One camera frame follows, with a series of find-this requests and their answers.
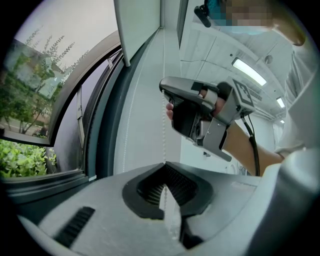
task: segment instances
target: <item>ceiling light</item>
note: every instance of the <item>ceiling light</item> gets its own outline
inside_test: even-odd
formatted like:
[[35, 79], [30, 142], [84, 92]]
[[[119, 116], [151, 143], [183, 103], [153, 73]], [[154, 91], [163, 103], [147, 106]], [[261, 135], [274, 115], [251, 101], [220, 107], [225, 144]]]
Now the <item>ceiling light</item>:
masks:
[[247, 74], [261, 86], [265, 85], [267, 81], [257, 73], [252, 67], [244, 63], [242, 60], [235, 58], [232, 65], [243, 73]]
[[279, 105], [280, 105], [281, 108], [284, 108], [284, 107], [285, 107], [285, 104], [284, 104], [284, 102], [283, 102], [283, 100], [282, 100], [281, 97], [277, 98], [276, 101], [279, 103]]

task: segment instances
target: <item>white panel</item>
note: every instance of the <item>white panel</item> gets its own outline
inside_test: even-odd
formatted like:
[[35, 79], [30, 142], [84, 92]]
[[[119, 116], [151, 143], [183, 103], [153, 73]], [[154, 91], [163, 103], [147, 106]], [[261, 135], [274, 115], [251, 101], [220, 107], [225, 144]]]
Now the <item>white panel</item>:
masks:
[[[163, 104], [159, 82], [164, 75], [181, 76], [176, 30], [159, 29], [132, 78], [117, 133], [115, 174], [163, 162]], [[167, 161], [179, 162], [181, 136], [172, 129], [168, 118], [165, 137]]]
[[203, 60], [181, 61], [181, 75], [183, 78], [197, 80], [200, 70], [204, 65]]
[[161, 0], [164, 2], [164, 26], [166, 29], [177, 31], [180, 0]]
[[237, 39], [248, 47], [258, 57], [264, 57], [277, 44], [281, 36], [274, 31], [257, 35], [228, 33], [229, 36]]
[[221, 38], [216, 38], [206, 61], [217, 64], [226, 69], [232, 69], [232, 61], [240, 50]]
[[216, 37], [199, 30], [191, 29], [190, 38], [183, 60], [198, 61], [206, 60]]
[[183, 34], [182, 34], [182, 40], [181, 40], [181, 46], [180, 46], [180, 58], [181, 60], [190, 60], [185, 57], [185, 54], [188, 52], [188, 44], [189, 40], [193, 37], [190, 35], [191, 32], [191, 26], [193, 23], [193, 18], [195, 15], [194, 9], [196, 6], [203, 5], [203, 0], [189, 0], [188, 1], [188, 7], [186, 10], [186, 16], [184, 20], [184, 27], [183, 27]]
[[286, 41], [277, 43], [277, 45], [269, 52], [269, 55], [273, 57], [273, 61], [267, 66], [278, 78], [283, 88], [285, 88], [285, 79], [287, 78], [290, 70], [292, 52], [292, 45]]
[[125, 63], [160, 26], [160, 0], [114, 0]]
[[232, 73], [229, 70], [218, 65], [205, 62], [198, 75], [198, 80], [211, 84], [218, 84], [225, 81], [230, 75], [232, 75]]

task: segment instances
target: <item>glass pane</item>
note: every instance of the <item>glass pane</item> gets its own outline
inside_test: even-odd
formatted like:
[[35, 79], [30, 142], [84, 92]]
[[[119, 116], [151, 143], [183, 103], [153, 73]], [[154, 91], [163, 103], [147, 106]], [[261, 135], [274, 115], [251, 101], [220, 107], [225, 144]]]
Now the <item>glass pane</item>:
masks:
[[14, 37], [3, 63], [0, 123], [5, 129], [46, 138], [53, 105], [66, 79], [115, 30], [113, 2], [42, 2]]
[[[81, 87], [82, 115], [85, 113], [89, 98], [107, 66], [108, 60], [105, 60], [83, 82]], [[70, 102], [63, 116], [55, 139], [54, 151], [57, 155], [59, 172], [75, 170], [81, 167], [79, 166], [79, 157], [82, 157], [82, 148], [80, 145], [80, 135], [76, 112], [77, 95], [75, 95]]]

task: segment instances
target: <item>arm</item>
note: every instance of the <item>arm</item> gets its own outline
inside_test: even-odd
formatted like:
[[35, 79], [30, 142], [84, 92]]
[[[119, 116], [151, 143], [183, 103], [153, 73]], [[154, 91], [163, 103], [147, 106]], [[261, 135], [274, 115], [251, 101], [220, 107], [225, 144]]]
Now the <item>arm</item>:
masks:
[[[261, 176], [266, 167], [283, 161], [283, 157], [279, 154], [270, 152], [259, 145], [257, 147]], [[227, 130], [223, 149], [236, 158], [251, 175], [255, 175], [254, 152], [249, 142], [249, 136], [235, 122]]]

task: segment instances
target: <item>window frame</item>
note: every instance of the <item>window frame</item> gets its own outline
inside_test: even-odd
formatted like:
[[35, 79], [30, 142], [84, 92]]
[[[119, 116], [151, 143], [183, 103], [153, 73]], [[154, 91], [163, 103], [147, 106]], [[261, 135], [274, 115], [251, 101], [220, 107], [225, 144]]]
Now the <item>window frame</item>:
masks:
[[78, 63], [64, 83], [59, 96], [54, 103], [47, 138], [39, 138], [7, 129], [0, 130], [0, 139], [42, 147], [53, 147], [56, 141], [61, 121], [67, 108], [84, 81], [105, 60], [121, 49], [119, 33], [108, 35], [93, 47]]
[[82, 159], [88, 176], [96, 175], [97, 179], [102, 179], [114, 174], [117, 133], [127, 92], [137, 66], [156, 33], [153, 33], [138, 49], [130, 60], [130, 66], [125, 65], [125, 58], [122, 55], [121, 61], [110, 78], [100, 81], [100, 86], [103, 88], [100, 95], [105, 94], [104, 102], [97, 101], [90, 108], [88, 108], [89, 103], [87, 105], [91, 117], [87, 122], [89, 129], [84, 138]]

